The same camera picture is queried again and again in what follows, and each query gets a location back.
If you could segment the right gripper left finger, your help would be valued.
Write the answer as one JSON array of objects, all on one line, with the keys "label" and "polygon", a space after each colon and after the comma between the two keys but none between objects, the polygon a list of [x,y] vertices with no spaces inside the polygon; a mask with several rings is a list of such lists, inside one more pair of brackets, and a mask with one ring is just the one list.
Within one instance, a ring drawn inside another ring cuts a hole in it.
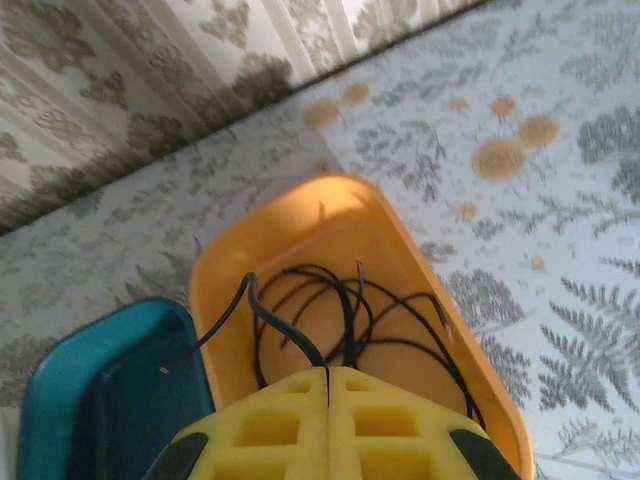
[{"label": "right gripper left finger", "polygon": [[179,431],[146,479],[327,479],[327,370],[265,387]]}]

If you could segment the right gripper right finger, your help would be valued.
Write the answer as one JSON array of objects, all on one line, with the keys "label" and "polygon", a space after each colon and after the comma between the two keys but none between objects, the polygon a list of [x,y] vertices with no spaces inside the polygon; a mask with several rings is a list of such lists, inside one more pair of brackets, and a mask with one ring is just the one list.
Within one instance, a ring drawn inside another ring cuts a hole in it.
[{"label": "right gripper right finger", "polygon": [[331,479],[517,479],[474,420],[348,367],[329,374]]}]

